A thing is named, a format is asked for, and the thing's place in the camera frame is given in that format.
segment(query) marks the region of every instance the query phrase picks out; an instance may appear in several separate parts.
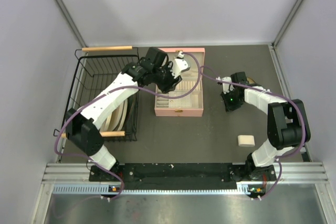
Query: metal frame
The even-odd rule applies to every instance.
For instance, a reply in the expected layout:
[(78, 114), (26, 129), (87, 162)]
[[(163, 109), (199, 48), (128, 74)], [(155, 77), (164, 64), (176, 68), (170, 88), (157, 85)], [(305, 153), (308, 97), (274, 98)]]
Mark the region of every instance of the metal frame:
[(284, 24), (282, 25), (278, 35), (276, 36), (274, 42), (273, 42), (273, 46), (277, 47), (282, 39), (282, 37), (284, 36), (286, 30), (288, 29), (290, 23), (292, 22), (293, 18), (295, 17), (297, 11), (299, 10), (301, 4), (303, 3), (304, 0), (296, 0), (293, 8), (291, 9), (291, 11), (289, 12)]
[[(86, 46), (85, 41), (83, 40), (76, 24), (74, 23), (71, 15), (69, 14), (66, 6), (62, 0), (55, 0), (59, 6), (64, 18), (66, 19), (70, 29), (76, 36), (79, 43), (82, 47)], [(302, 2), (304, 0), (296, 0), (293, 8), (291, 9), (288, 17), (286, 18), (284, 24), (282, 25), (278, 35), (275, 38), (275, 41), (269, 45), (269, 50), (275, 65), (275, 69), (280, 81), (281, 89), (284, 95), (291, 97), (289, 85), (286, 79), (286, 76), (282, 70), (281, 61), (277, 53), (277, 46), (279, 45), (282, 37), (284, 36), (286, 30), (291, 24), (293, 18), (298, 12)], [(335, 202), (333, 198), (333, 193), (331, 186), (328, 181), (328, 177), (325, 173), (322, 163), (283, 163), (283, 174), (280, 180), (280, 184), (315, 184), (317, 194), (319, 196), (321, 206), (328, 223), (336, 223), (336, 213), (335, 213)], [(279, 173), (279, 166), (275, 164), (275, 171)], [(108, 185), (119, 185), (120, 183), (108, 183)], [(239, 188), (244, 188), (244, 185), (255, 184), (253, 182), (239, 182), (237, 183)], [(51, 195), (55, 191), (55, 186), (66, 185), (68, 187), (80, 186), (81, 188), (85, 187), (94, 187), (101, 186), (104, 187), (106, 183), (98, 182), (89, 182), (89, 170), (85, 164), (48, 164), (43, 176), (41, 183), (41, 188), (39, 196), (36, 202), (36, 207), (34, 210), (34, 215), (32, 218), (32, 223), (44, 223), (47, 209), (51, 200)], [(127, 193), (133, 194), (148, 194), (148, 193), (164, 193), (160, 191), (148, 192), (148, 191), (130, 191)], [(195, 194), (202, 193), (201, 191), (193, 192)], [(225, 191), (215, 192), (217, 194), (225, 194)]]
[[(106, 192), (107, 186), (119, 186), (120, 182), (90, 182), (90, 167), (92, 164), (47, 164), (32, 223), (44, 223), (52, 194), (100, 194)], [(276, 174), (279, 174), (279, 165), (275, 164)], [(246, 193), (247, 185), (260, 182), (237, 182), (237, 190), (127, 190), (125, 195), (241, 195)], [(336, 215), (333, 203), (330, 200), (329, 181), (322, 163), (283, 163), (282, 177), (279, 184), (315, 184), (328, 223), (335, 223)]]
[[(281, 90), (285, 96), (291, 98), (291, 92), (289, 89), (287, 78), (282, 70), (279, 53), (276, 47), (274, 47), (273, 45), (269, 45), (269, 51), (270, 51), (270, 54), (271, 54), (271, 57), (272, 57), (272, 60), (275, 66), (276, 73), (278, 75)], [(309, 159), (312, 160), (311, 156), (309, 155), (309, 149), (310, 149), (309, 143), (306, 143), (305, 147), (303, 148), (305, 148), (304, 152), (307, 152)], [(298, 163), (298, 164), (314, 164), (314, 163), (304, 162), (304, 163)], [(327, 223), (328, 224), (336, 223), (336, 204), (334, 202), (334, 194), (329, 184), (327, 174), (325, 173), (325, 171), (324, 171), (324, 175), (326, 177), (326, 183), (315, 183), (315, 187), (316, 187), (317, 194), (320, 199), (321, 206), (322, 206), (325, 218), (327, 220)]]
[(63, 1), (62, 0), (55, 0), (55, 1), (56, 1), (57, 6), (59, 7), (63, 17), (65, 18), (66, 22), (68, 23), (70, 30), (73, 32), (74, 36), (77, 38), (78, 43), (80, 43), (80, 45), (82, 47), (86, 47), (86, 43), (85, 43), (83, 37), (81, 36), (75, 22), (73, 21), (69, 11), (67, 10), (65, 4), (63, 3)]

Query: black wire basket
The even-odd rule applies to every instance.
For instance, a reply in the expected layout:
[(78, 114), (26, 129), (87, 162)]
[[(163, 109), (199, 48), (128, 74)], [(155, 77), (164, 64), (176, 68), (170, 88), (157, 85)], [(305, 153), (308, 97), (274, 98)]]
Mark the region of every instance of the black wire basket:
[[(124, 66), (138, 62), (138, 55), (83, 56), (78, 59), (74, 79), (72, 80), (66, 112), (70, 108), (78, 109), (93, 100), (110, 85)], [(136, 141), (139, 93), (127, 99), (127, 113), (122, 127), (125, 136), (104, 137), (105, 141)]]

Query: metal floor panel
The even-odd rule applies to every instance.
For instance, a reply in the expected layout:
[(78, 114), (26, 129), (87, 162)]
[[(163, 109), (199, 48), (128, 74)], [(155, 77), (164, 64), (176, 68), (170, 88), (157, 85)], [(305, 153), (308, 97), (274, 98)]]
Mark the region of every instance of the metal floor panel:
[[(53, 197), (56, 214), (61, 215), (87, 195)], [(261, 202), (245, 195), (125, 195), (111, 203), (94, 198), (61, 219), (49, 211), (47, 223), (324, 224), (326, 220), (314, 185), (279, 185)]]
[[(140, 57), (147, 48), (140, 48)], [(221, 76), (245, 71), (272, 92), (281, 87), (267, 45), (207, 46), (205, 65)], [(201, 118), (156, 117), (154, 96), (140, 92), (137, 142), (106, 143), (109, 151), (122, 163), (229, 163), (244, 162), (247, 155), (267, 139), (267, 117), (255, 107), (244, 104), (226, 113), (221, 86), (203, 80), (204, 113)], [(239, 147), (238, 135), (253, 135), (255, 147)], [(79, 150), (67, 141), (65, 153)], [(300, 156), (283, 160), (302, 161)], [(85, 162), (82, 158), (63, 157), (63, 163)]]

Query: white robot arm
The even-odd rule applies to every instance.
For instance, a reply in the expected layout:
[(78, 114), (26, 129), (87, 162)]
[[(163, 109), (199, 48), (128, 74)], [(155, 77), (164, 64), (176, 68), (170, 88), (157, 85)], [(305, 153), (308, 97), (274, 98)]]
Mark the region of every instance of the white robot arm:
[[(284, 99), (265, 93), (264, 89), (256, 83), (249, 83), (244, 72), (224, 77), (222, 81), (240, 83), (259, 89), (261, 92), (249, 88), (234, 87), (223, 84), (221, 96), (227, 112), (240, 108), (249, 103), (260, 109), (268, 116), (268, 139), (263, 145), (247, 157), (247, 173), (250, 175), (257, 167), (268, 167), (278, 156), (292, 150), (300, 144), (302, 131), (296, 111)], [(306, 127), (306, 141), (310, 139), (310, 130), (302, 101), (293, 100), (303, 115)]]
[[(67, 138), (94, 162), (111, 170), (118, 161), (104, 146), (99, 129), (106, 118), (138, 89), (126, 88), (112, 93), (109, 91), (124, 86), (143, 87), (155, 83), (163, 93), (168, 93), (182, 80), (181, 73), (189, 69), (190, 65), (182, 53), (179, 52), (173, 61), (169, 61), (164, 51), (149, 48), (146, 57), (141, 58), (139, 62), (127, 64), (117, 78), (97, 96), (105, 94), (105, 97), (83, 109), (70, 122), (66, 128)], [(75, 111), (70, 109), (66, 118), (68, 119)]]

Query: purple cable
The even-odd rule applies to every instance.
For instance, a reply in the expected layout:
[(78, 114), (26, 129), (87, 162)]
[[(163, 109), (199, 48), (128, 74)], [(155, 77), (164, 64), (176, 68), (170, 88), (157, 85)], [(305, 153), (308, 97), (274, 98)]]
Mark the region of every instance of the purple cable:
[[(253, 87), (250, 87), (250, 86), (242, 85), (242, 84), (239, 84), (239, 83), (233, 83), (233, 82), (227, 82), (227, 81), (217, 80), (217, 79), (214, 79), (214, 78), (212, 78), (212, 77), (210, 77), (210, 76), (207, 76), (207, 75), (205, 75), (205, 74), (203, 74), (203, 73), (201, 72), (201, 68), (207, 68), (207, 69), (211, 70), (214, 74), (215, 74), (215, 71), (214, 71), (212, 68), (210, 68), (210, 67), (207, 67), (207, 66), (200, 66), (200, 64), (198, 63), (196, 57), (195, 57), (193, 54), (191, 54), (191, 53), (189, 53), (189, 52), (184, 52), (183, 54), (186, 54), (186, 55), (191, 56), (191, 57), (195, 60), (196, 65), (197, 65), (197, 69), (198, 69), (198, 76), (197, 76), (196, 84), (195, 84), (195, 86), (192, 87), (192, 88), (190, 89), (190, 91), (188, 91), (187, 93), (185, 93), (185, 94), (183, 94), (183, 95), (179, 95), (179, 96), (177, 96), (177, 97), (170, 97), (170, 96), (166, 96), (166, 95), (163, 95), (163, 94), (155, 93), (155, 92), (153, 92), (153, 91), (151, 91), (151, 90), (148, 90), (148, 89), (145, 89), (145, 88), (142, 88), (142, 87), (135, 87), (135, 86), (123, 86), (123, 87), (115, 88), (115, 89), (110, 90), (109, 93), (112, 93), (112, 92), (115, 92), (115, 91), (118, 91), (118, 90), (122, 90), (122, 89), (127, 89), (127, 88), (129, 88), (129, 89), (138, 89), (138, 90), (142, 90), (142, 91), (148, 92), (148, 93), (150, 93), (150, 94), (156, 95), (156, 96), (158, 96), (158, 97), (163, 97), (163, 98), (168, 98), (168, 99), (179, 99), (179, 98), (182, 98), (182, 97), (187, 96), (188, 94), (190, 94), (191, 92), (193, 92), (193, 91), (196, 89), (196, 87), (197, 87), (197, 85), (198, 85), (198, 83), (199, 83), (199, 81), (200, 81), (200, 79), (201, 79), (201, 75), (203, 75), (204, 77), (206, 77), (206, 78), (208, 78), (208, 79), (210, 79), (210, 80), (216, 81), (216, 82), (221, 82), (221, 83), (231, 84), (231, 85), (234, 85), (234, 86), (239, 86), (239, 87), (243, 87), (243, 88), (249, 88), (249, 89), (256, 90), (256, 91), (258, 91), (258, 92), (262, 92), (261, 90), (256, 89), (256, 88), (253, 88)], [(304, 127), (304, 126), (305, 126), (305, 125), (304, 125), (305, 123), (304, 123), (304, 121), (303, 121), (302, 114), (301, 114), (299, 108), (296, 106), (296, 104), (294, 104), (290, 99), (284, 97), (283, 95), (273, 94), (273, 93), (271, 93), (271, 92), (265, 92), (265, 93), (270, 94), (270, 95), (273, 95), (273, 96), (275, 96), (275, 97), (280, 97), (280, 98), (285, 99), (285, 100), (288, 101), (288, 102), (294, 107), (294, 109), (298, 112), (299, 119), (300, 119), (300, 122), (301, 122), (301, 125), (302, 125), (302, 139), (301, 139), (300, 146), (299, 146), (299, 148), (296, 149), (294, 152), (292, 152), (292, 153), (290, 153), (290, 154), (287, 154), (287, 155), (283, 155), (283, 156), (281, 156), (281, 157), (290, 157), (290, 156), (296, 155), (296, 154), (300, 151), (300, 149), (303, 147), (303, 145), (304, 145), (304, 140), (306, 139), (306, 131), (305, 131), (305, 127)], [(103, 94), (103, 95), (101, 95), (101, 96), (99, 96), (99, 97), (93, 99), (91, 102), (85, 104), (84, 106), (82, 106), (81, 108), (79, 108), (79, 109), (78, 109), (78, 110), (77, 110), (77, 111), (76, 111), (76, 112), (75, 112), (75, 113), (74, 113), (74, 114), (73, 114), (73, 115), (72, 115), (72, 116), (71, 116), (71, 117), (64, 123), (63, 127), (60, 129), (59, 134), (58, 134), (58, 136), (56, 137), (56, 140), (55, 140), (55, 144), (54, 144), (54, 152), (55, 152), (56, 154), (58, 154), (58, 155), (60, 155), (60, 156), (83, 157), (83, 158), (86, 158), (86, 159), (88, 159), (88, 160), (90, 160), (90, 161), (93, 161), (93, 160), (92, 160), (90, 157), (88, 157), (87, 155), (76, 154), (76, 153), (68, 153), (68, 154), (61, 153), (61, 152), (59, 152), (59, 151), (57, 150), (57, 147), (58, 147), (59, 141), (60, 141), (60, 139), (61, 139), (61, 135), (62, 135), (62, 133), (65, 131), (67, 125), (68, 125), (68, 124), (75, 118), (75, 116), (78, 115), (79, 113), (81, 113), (86, 107), (92, 105), (93, 103), (97, 102), (98, 100), (102, 99), (102, 98), (105, 97), (105, 96), (106, 96), (106, 94)], [(124, 182), (123, 182), (123, 180), (122, 180), (117, 174), (115, 174), (115, 173), (113, 173), (113, 172), (111, 172), (111, 171), (109, 171), (109, 170), (103, 168), (102, 166), (100, 166), (100, 165), (97, 164), (96, 162), (93, 162), (93, 163), (95, 163), (95, 165), (96, 165), (97, 167), (99, 167), (101, 170), (105, 171), (106, 173), (109, 173), (110, 175), (114, 176), (115, 178), (117, 178), (117, 179), (120, 181), (120, 183), (121, 183), (121, 188), (120, 188), (120, 190), (119, 190), (119, 193), (118, 193), (115, 197), (113, 197), (112, 199), (116, 199), (116, 198), (118, 198), (118, 197), (120, 196), (120, 194), (122, 193), (122, 191), (124, 190)], [(279, 182), (279, 179), (280, 179), (280, 177), (281, 177), (282, 168), (281, 168), (281, 164), (280, 164), (280, 163), (279, 163), (279, 165), (280, 165), (280, 173), (279, 173), (278, 179), (276, 180), (276, 182), (274, 183), (274, 185), (270, 188), (269, 192), (273, 190), (274, 186), (276, 186), (276, 184)]]
[[(225, 84), (231, 84), (231, 85), (242, 87), (242, 88), (246, 88), (246, 89), (252, 89), (252, 90), (255, 90), (255, 91), (258, 91), (258, 92), (263, 92), (263, 90), (260, 90), (260, 89), (254, 88), (254, 87), (250, 87), (250, 86), (247, 86), (247, 85), (243, 85), (243, 84), (239, 84), (239, 83), (234, 83), (234, 82), (229, 82), (229, 81), (217, 80), (217, 79), (212, 78), (210, 76), (207, 76), (207, 75), (205, 75), (203, 73), (201, 73), (201, 75), (203, 75), (204, 77), (206, 77), (206, 78), (208, 78), (210, 80), (216, 81), (216, 82), (225, 83)], [(294, 107), (294, 109), (298, 113), (299, 120), (300, 120), (300, 123), (301, 123), (301, 129), (302, 129), (302, 138), (301, 138), (300, 145), (292, 153), (289, 153), (287, 155), (278, 156), (277, 158), (292, 157), (292, 156), (294, 156), (294, 155), (296, 155), (296, 154), (298, 154), (300, 152), (301, 148), (304, 146), (304, 141), (306, 140), (306, 128), (305, 128), (305, 125), (304, 125), (305, 123), (303, 121), (303, 116), (301, 114), (301, 111), (300, 111), (300, 109), (297, 107), (297, 105), (292, 100), (290, 100), (287, 97), (284, 97), (281, 94), (274, 94), (274, 93), (269, 92), (269, 91), (266, 91), (264, 93), (270, 94), (270, 95), (273, 95), (274, 97), (279, 97), (279, 98), (282, 98), (282, 99), (286, 100), (287, 102), (289, 102)]]
[(201, 68), (201, 69), (202, 69), (202, 68), (206, 68), (206, 69), (210, 70), (210, 71), (214, 74), (214, 76), (219, 76), (219, 75), (217, 74), (217, 72), (216, 72), (213, 68), (211, 68), (211, 67), (208, 67), (208, 66), (201, 66), (200, 68)]
[[(201, 67), (200, 67), (200, 64), (198, 63), (198, 61), (197, 61), (197, 59), (196, 59), (196, 57), (195, 57), (194, 55), (189, 54), (188, 52), (185, 52), (185, 54), (191, 56), (191, 57), (195, 60), (196, 65), (197, 65), (197, 69), (198, 69), (198, 76), (197, 76), (197, 81), (196, 81), (196, 83), (195, 83), (195, 86), (192, 87), (192, 88), (191, 88), (188, 92), (186, 92), (185, 94), (183, 94), (183, 95), (179, 95), (179, 96), (177, 96), (177, 97), (170, 97), (170, 96), (166, 96), (166, 95), (163, 95), (163, 94), (155, 93), (155, 92), (153, 92), (153, 91), (151, 91), (151, 90), (148, 90), (148, 89), (145, 89), (145, 88), (142, 88), (142, 87), (135, 87), (135, 86), (123, 86), (123, 87), (115, 88), (115, 89), (110, 90), (109, 93), (113, 93), (113, 92), (115, 92), (115, 91), (122, 90), (122, 89), (138, 89), (138, 90), (142, 90), (142, 91), (148, 92), (148, 93), (150, 93), (150, 94), (156, 95), (156, 96), (158, 96), (158, 97), (163, 97), (163, 98), (168, 98), (168, 99), (179, 99), (179, 98), (182, 98), (182, 97), (187, 96), (188, 94), (190, 94), (191, 92), (193, 92), (193, 91), (196, 89), (196, 87), (197, 87), (197, 85), (198, 85), (198, 83), (199, 83), (199, 81), (200, 81), (200, 79), (201, 79)], [(123, 191), (124, 188), (125, 188), (125, 184), (124, 184), (123, 180), (122, 180), (117, 174), (115, 174), (115, 173), (113, 173), (113, 172), (111, 172), (111, 171), (105, 169), (104, 167), (100, 166), (99, 164), (97, 164), (96, 162), (94, 162), (94, 161), (93, 161), (89, 156), (87, 156), (87, 155), (84, 155), (84, 154), (77, 154), (77, 153), (62, 153), (62, 152), (59, 152), (59, 151), (57, 150), (59, 141), (60, 141), (60, 139), (61, 139), (61, 135), (62, 135), (62, 133), (65, 131), (65, 129), (66, 129), (66, 127), (68, 126), (68, 124), (69, 124), (69, 123), (70, 123), (70, 122), (71, 122), (71, 121), (72, 121), (72, 120), (73, 120), (79, 113), (81, 113), (85, 108), (87, 108), (88, 106), (92, 105), (93, 103), (97, 102), (98, 100), (102, 99), (102, 98), (105, 97), (105, 96), (106, 96), (106, 94), (102, 94), (101, 96), (96, 97), (95, 99), (93, 99), (93, 100), (90, 101), (89, 103), (87, 103), (87, 104), (85, 104), (84, 106), (80, 107), (80, 108), (79, 108), (73, 115), (71, 115), (71, 117), (64, 123), (64, 125), (62, 126), (62, 128), (60, 129), (60, 131), (59, 131), (59, 133), (58, 133), (58, 135), (57, 135), (57, 137), (56, 137), (55, 144), (54, 144), (54, 152), (55, 152), (56, 154), (60, 155), (60, 156), (74, 156), (74, 157), (83, 157), (83, 158), (86, 158), (86, 159), (92, 161), (93, 163), (95, 163), (95, 165), (96, 165), (98, 168), (100, 168), (101, 170), (103, 170), (104, 172), (106, 172), (106, 173), (112, 175), (113, 177), (117, 178), (117, 179), (120, 181), (120, 183), (121, 183), (121, 188), (120, 188), (120, 190), (119, 190), (119, 193), (118, 193), (116, 196), (114, 196), (114, 197), (112, 198), (112, 199), (116, 199), (116, 198), (118, 198), (118, 197), (120, 196), (120, 194), (122, 193), (122, 191)]]
[(278, 178), (277, 178), (277, 180), (274, 182), (274, 184), (271, 186), (271, 188), (270, 188), (264, 195), (262, 195), (262, 196), (260, 197), (260, 199), (264, 199), (264, 198), (266, 198), (266, 197), (267, 197), (267, 196), (274, 190), (274, 188), (276, 187), (276, 185), (277, 185), (277, 184), (279, 183), (279, 181), (280, 181), (280, 178), (281, 178), (281, 176), (282, 176), (282, 164), (281, 164), (281, 162), (280, 162), (279, 160), (275, 160), (275, 162), (278, 163), (278, 164), (279, 164), (279, 167), (280, 167)]

